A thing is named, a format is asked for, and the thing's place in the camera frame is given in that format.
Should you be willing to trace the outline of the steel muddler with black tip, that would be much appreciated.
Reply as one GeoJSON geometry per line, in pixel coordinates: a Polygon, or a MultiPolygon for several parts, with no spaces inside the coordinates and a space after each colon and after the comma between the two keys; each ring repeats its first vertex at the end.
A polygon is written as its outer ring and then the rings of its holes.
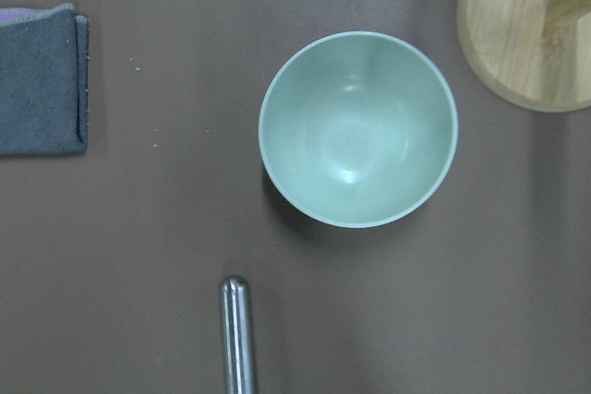
{"type": "Polygon", "coordinates": [[[226,393],[257,393],[250,290],[241,276],[229,276],[220,288],[226,393]]]}

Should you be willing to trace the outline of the mint green bowl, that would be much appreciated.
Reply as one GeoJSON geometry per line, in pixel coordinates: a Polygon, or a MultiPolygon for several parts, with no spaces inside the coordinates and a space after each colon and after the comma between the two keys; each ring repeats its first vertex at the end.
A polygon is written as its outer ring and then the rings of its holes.
{"type": "Polygon", "coordinates": [[[370,31],[333,34],[278,70],[259,112],[265,173],[295,209],[331,226],[398,221],[450,171],[452,90],[416,47],[370,31]]]}

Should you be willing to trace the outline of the wooden mug tree stand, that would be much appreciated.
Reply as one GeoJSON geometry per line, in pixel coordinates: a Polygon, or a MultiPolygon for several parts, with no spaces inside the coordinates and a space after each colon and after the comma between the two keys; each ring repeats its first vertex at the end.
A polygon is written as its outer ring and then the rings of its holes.
{"type": "Polygon", "coordinates": [[[590,105],[590,0],[458,0],[457,29],[481,82],[517,106],[590,105]]]}

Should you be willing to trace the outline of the grey folded cloth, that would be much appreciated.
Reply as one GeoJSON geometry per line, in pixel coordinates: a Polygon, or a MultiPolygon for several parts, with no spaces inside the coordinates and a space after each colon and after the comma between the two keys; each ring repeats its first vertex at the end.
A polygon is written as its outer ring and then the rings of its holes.
{"type": "Polygon", "coordinates": [[[89,21],[70,3],[1,10],[1,154],[88,147],[89,21]]]}

